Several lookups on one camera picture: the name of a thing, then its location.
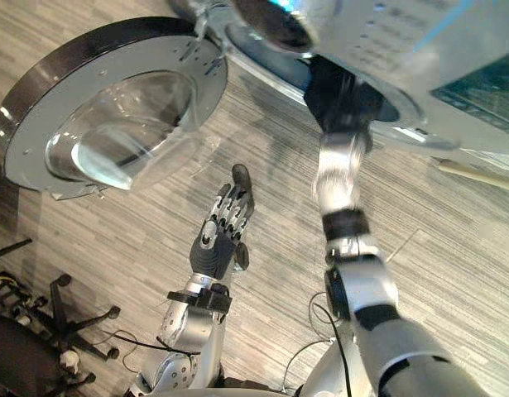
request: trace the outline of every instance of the metal plate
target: metal plate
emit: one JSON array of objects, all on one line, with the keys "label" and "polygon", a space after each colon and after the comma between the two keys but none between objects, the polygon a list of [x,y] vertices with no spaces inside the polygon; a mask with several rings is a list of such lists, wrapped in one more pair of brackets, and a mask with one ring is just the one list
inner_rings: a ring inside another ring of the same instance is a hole
[{"label": "metal plate", "polygon": [[31,68],[2,101],[0,161],[5,175],[58,199],[101,189],[95,181],[59,178],[46,167],[46,146],[70,115],[124,79],[171,71],[192,84],[193,100],[180,125],[194,130],[225,89],[227,67],[216,61],[220,54],[211,41],[196,41],[191,24],[166,17],[117,22],[73,39]]}]

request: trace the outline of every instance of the chair wheel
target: chair wheel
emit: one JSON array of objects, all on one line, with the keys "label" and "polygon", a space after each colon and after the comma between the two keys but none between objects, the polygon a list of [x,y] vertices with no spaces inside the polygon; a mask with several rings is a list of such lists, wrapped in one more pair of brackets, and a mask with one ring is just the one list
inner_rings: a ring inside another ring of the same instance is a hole
[{"label": "chair wheel", "polygon": [[111,320],[114,320],[115,318],[118,318],[121,311],[122,310],[118,306],[112,306],[108,311],[108,317]]},{"label": "chair wheel", "polygon": [[96,381],[96,375],[92,372],[87,375],[87,377],[84,380],[84,383],[94,383]]},{"label": "chair wheel", "polygon": [[60,275],[55,282],[59,285],[59,287],[66,287],[68,284],[70,284],[70,281],[72,281],[72,277],[65,273]]},{"label": "chair wheel", "polygon": [[107,357],[112,360],[116,360],[119,355],[120,351],[116,347],[113,347],[111,350],[107,352]]}]

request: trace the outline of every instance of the black mechanical part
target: black mechanical part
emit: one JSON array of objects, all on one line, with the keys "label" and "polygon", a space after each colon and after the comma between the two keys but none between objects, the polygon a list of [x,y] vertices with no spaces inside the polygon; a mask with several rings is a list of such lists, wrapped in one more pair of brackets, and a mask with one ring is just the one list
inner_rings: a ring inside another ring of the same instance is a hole
[{"label": "black mechanical part", "polygon": [[168,293],[168,299],[225,315],[230,310],[230,304],[232,303],[228,288],[219,283],[213,284],[210,289],[202,288],[197,295],[170,292]]},{"label": "black mechanical part", "polygon": [[181,302],[182,304],[189,304],[190,306],[195,306],[197,304],[197,296],[198,295],[190,295],[183,292],[168,292],[169,300],[176,300],[177,302]]},{"label": "black mechanical part", "polygon": [[328,213],[322,217],[322,226],[328,241],[370,232],[367,217],[360,209],[343,209],[336,213]]},{"label": "black mechanical part", "polygon": [[348,307],[348,298],[344,283],[337,269],[332,268],[324,273],[324,283],[326,285],[326,298],[328,309],[337,318],[350,320],[350,312]]},{"label": "black mechanical part", "polygon": [[325,134],[366,137],[372,149],[370,122],[377,119],[384,97],[370,84],[335,63],[316,56],[310,63],[311,81],[305,104]]},{"label": "black mechanical part", "polygon": [[383,374],[383,376],[381,377],[381,380],[379,380],[379,396],[380,397],[386,397],[383,393],[382,393],[382,389],[383,387],[385,386],[385,384],[395,375],[397,374],[399,371],[403,371],[405,368],[409,367],[411,364],[409,363],[409,361],[407,359],[405,360],[401,360],[401,361],[398,361],[396,364],[394,364],[393,366],[389,367],[385,373]]},{"label": "black mechanical part", "polygon": [[355,312],[355,318],[364,329],[372,331],[377,325],[386,321],[398,320],[401,316],[394,306],[390,304],[377,304],[358,310]]},{"label": "black mechanical part", "polygon": [[228,294],[228,288],[221,284],[214,284],[210,289],[201,289],[195,306],[212,312],[227,314],[231,303],[232,298]]},{"label": "black mechanical part", "polygon": [[248,249],[245,243],[240,242],[234,252],[234,261],[241,267],[242,270],[246,270],[250,263],[248,257]]},{"label": "black mechanical part", "polygon": [[190,264],[194,273],[207,275],[221,280],[227,272],[228,265],[236,251],[236,244],[221,229],[218,230],[212,249],[204,249],[200,242],[203,231],[194,240],[190,251]]},{"label": "black mechanical part", "polygon": [[242,192],[240,194],[248,194],[245,218],[249,219],[254,213],[254,196],[252,195],[252,181],[248,168],[243,164],[234,165],[232,167],[232,179],[235,185],[241,187]]}]

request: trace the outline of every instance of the black cable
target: black cable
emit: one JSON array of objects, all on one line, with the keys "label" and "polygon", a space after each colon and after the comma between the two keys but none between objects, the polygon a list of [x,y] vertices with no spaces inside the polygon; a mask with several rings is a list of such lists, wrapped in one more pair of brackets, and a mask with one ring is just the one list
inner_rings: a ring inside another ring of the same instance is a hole
[{"label": "black cable", "polygon": [[307,305],[307,317],[310,321],[310,326],[311,326],[311,329],[313,330],[313,332],[316,334],[317,337],[319,337],[319,339],[329,339],[328,336],[326,335],[323,335],[322,333],[320,333],[317,328],[315,328],[315,326],[313,325],[313,318],[311,317],[311,311],[312,311],[312,308],[313,308],[313,300],[319,296],[323,294],[323,292],[317,292],[316,294],[313,294],[313,296],[311,297],[308,305]]},{"label": "black cable", "polygon": [[350,386],[350,374],[349,374],[349,370],[348,370],[348,362],[346,361],[346,355],[344,354],[343,344],[340,341],[340,336],[339,336],[339,333],[337,332],[337,327],[335,326],[335,322],[332,319],[331,315],[329,314],[328,310],[324,309],[319,304],[313,304],[313,305],[316,306],[317,308],[319,308],[320,310],[322,310],[326,314],[326,316],[328,316],[329,322],[331,323],[331,327],[334,329],[335,338],[337,339],[337,344],[339,345],[340,356],[343,358],[344,377],[346,378],[346,394],[348,397],[352,397],[352,389]]},{"label": "black cable", "polygon": [[[317,296],[320,296],[323,294],[326,294],[326,292],[325,291],[316,292],[315,294],[313,294],[313,296],[311,296],[311,299],[307,305],[307,315],[308,315],[308,319],[310,321],[311,329],[317,335],[317,337],[319,337],[319,339],[329,339],[330,338],[329,335],[324,335],[314,326],[313,317],[311,316],[311,314],[313,313],[315,315],[315,317],[317,318],[317,320],[319,320],[322,324],[330,324],[329,321],[324,321],[322,318],[320,318],[320,316],[318,315],[318,313],[315,311],[315,309],[313,307],[313,301],[315,300],[315,298]],[[339,324],[342,321],[343,321],[343,319],[339,318],[339,319],[335,320],[335,324]]]},{"label": "black cable", "polygon": [[287,363],[286,371],[284,372],[284,380],[281,382],[281,391],[283,391],[284,393],[286,392],[287,373],[289,372],[289,367],[291,366],[291,363],[293,362],[293,360],[295,360],[298,357],[298,355],[301,354],[305,349],[307,349],[309,347],[312,347],[313,345],[317,345],[319,343],[329,343],[329,342],[330,342],[330,340],[326,339],[326,340],[321,340],[321,341],[315,341],[315,342],[308,343],[307,345],[302,347],[299,351],[297,351],[293,357],[291,357],[291,359]]}]

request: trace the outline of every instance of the wooden floor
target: wooden floor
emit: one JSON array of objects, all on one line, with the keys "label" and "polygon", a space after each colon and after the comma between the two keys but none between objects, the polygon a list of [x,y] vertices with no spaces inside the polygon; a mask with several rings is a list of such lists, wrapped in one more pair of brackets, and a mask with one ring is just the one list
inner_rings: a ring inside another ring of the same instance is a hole
[{"label": "wooden floor", "polygon": [[[169,13],[162,0],[0,0],[0,100],[35,62],[78,34]],[[152,342],[167,292],[189,273],[190,244],[213,195],[242,162],[257,211],[246,238],[251,267],[233,283],[223,365],[227,375],[279,388],[293,353],[317,338],[307,302],[323,289],[324,239],[311,193],[319,130],[303,108],[234,65],[202,130],[208,145],[201,159],[137,193],[110,189],[104,199],[56,202],[0,183],[0,247],[34,240],[0,259],[0,269],[45,292],[68,272],[74,283],[65,299],[76,316],[117,304],[120,318],[103,328]],[[422,322],[490,395],[509,396],[509,193],[390,148],[364,162],[361,186],[402,313]],[[130,348],[115,344],[122,354]],[[300,356],[290,385],[305,379],[324,349]],[[144,356],[139,348],[127,364],[137,369]],[[83,354],[82,361],[98,376],[85,395],[120,395],[132,382],[120,360],[105,364]]]}]

